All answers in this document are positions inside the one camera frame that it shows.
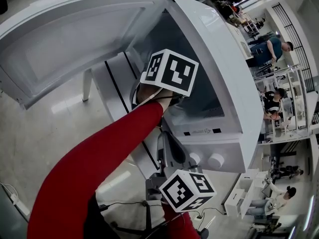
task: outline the black hair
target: black hair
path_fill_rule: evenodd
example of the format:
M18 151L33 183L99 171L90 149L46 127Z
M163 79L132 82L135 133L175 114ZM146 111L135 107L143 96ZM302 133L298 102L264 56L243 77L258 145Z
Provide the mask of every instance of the black hair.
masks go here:
M286 91L282 88L277 89L276 92L281 96L281 98L284 98L286 95Z
M290 46L290 49L293 51L294 50L294 46L291 42L286 42L289 46Z
M291 188L290 186L287 187L287 192L289 194L289 198L293 197L296 194L296 188Z

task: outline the open door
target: open door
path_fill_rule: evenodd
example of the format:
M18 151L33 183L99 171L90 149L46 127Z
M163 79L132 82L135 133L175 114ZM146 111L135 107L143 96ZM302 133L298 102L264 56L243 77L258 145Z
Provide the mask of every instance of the open door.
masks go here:
M0 25L0 88L26 109L124 51L164 0L40 0Z

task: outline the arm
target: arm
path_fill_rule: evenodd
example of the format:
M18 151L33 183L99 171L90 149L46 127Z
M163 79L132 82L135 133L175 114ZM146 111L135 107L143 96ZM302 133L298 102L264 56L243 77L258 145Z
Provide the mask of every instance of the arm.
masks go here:
M170 221L178 215L178 213L176 213L168 203L162 202L162 207L166 221ZM184 213L182 216L179 216L168 223L167 231L169 238L200 239L199 234L193 227L188 212Z
M283 205L281 205L281 206L279 206L279 207L277 207L277 208L275 208L275 209L266 211L265 214L266 214L267 216L270 215L270 214L278 214L279 209L282 208L282 207L284 207L285 205L286 205L286 204L283 204Z
M162 106L150 103L90 136L45 178L28 225L29 239L81 239L88 201L98 186L156 127Z
M270 40L267 41L267 47L269 49L270 54L272 55L272 63L274 64L277 61L277 57L274 52L273 44Z
M266 112L264 112L264 120L271 120L271 116Z
M286 192L284 190L277 188L273 183L270 183L269 186L270 186L271 190L276 192L278 195Z

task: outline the power strip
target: power strip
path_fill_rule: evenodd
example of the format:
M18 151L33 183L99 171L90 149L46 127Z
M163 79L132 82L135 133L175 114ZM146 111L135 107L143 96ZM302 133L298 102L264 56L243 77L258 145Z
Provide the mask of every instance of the power strip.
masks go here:
M203 216L196 216L195 218L194 218L194 220L195 221L201 221L202 219L203 219L203 217L204 217L204 215Z
M30 210L24 205L23 202L20 201L19 198L16 197L15 194L12 194L10 198L13 201L14 206L16 206L20 211L22 211L24 215L28 216L30 214Z

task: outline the man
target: man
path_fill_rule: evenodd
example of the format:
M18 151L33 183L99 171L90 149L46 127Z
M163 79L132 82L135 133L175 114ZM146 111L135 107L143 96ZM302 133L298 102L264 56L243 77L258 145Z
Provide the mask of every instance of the man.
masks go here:
M267 42L269 39L271 39L273 37L280 39L281 35L274 33L274 32L268 32L267 34L260 35L257 40L253 40L253 41L249 42L248 45L261 44L263 42Z
M281 42L278 38L273 37L250 50L254 57L246 60L247 65L249 67L260 67L270 60L274 64L282 56L283 51L293 51L294 46L291 42Z
M286 95L284 89L277 89L275 92L268 91L264 94L263 100L265 103L265 115L270 119L274 119L273 115L277 115L280 110L280 101Z

